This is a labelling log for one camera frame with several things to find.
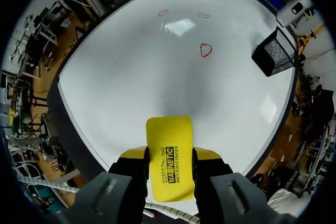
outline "red circle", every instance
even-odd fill
[[[210,18],[210,15],[205,13],[197,13],[197,15],[201,18]]]
[[[204,51],[202,51],[202,48],[203,48],[203,47],[209,47],[209,48],[210,48],[210,51],[209,51],[207,54],[204,54]],[[211,54],[211,52],[212,52],[212,46],[209,45],[209,44],[204,44],[204,43],[202,43],[201,46],[200,46],[200,49],[201,49],[201,56],[202,56],[203,58],[207,57],[207,56],[208,56],[209,54]]]
[[[159,17],[162,17],[163,15],[166,15],[169,12],[169,10],[162,10],[159,12]]]

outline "wire basket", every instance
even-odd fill
[[[277,27],[257,46],[252,54],[252,60],[266,76],[272,76],[294,67],[297,55],[295,47],[284,32]]]

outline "red marker drawing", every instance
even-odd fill
[[[169,10],[162,10],[159,12],[159,17],[162,17],[163,15],[166,15],[169,12]]]
[[[201,18],[210,18],[210,15],[205,13],[197,13],[197,15]]]
[[[200,46],[202,57],[207,57],[212,52],[212,46],[202,43]]]

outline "whiteboard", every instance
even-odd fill
[[[276,26],[257,0],[132,0],[73,53],[60,74],[62,100],[106,170],[146,145],[149,118],[188,115],[194,146],[246,175],[274,137],[294,81],[294,68],[266,77],[251,59]],[[150,180],[148,190],[155,202]],[[165,205],[197,213],[195,199]]]

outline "magnetic whiteboard eraser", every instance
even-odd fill
[[[188,116],[150,118],[147,146],[154,199],[158,202],[193,198],[193,131]]]

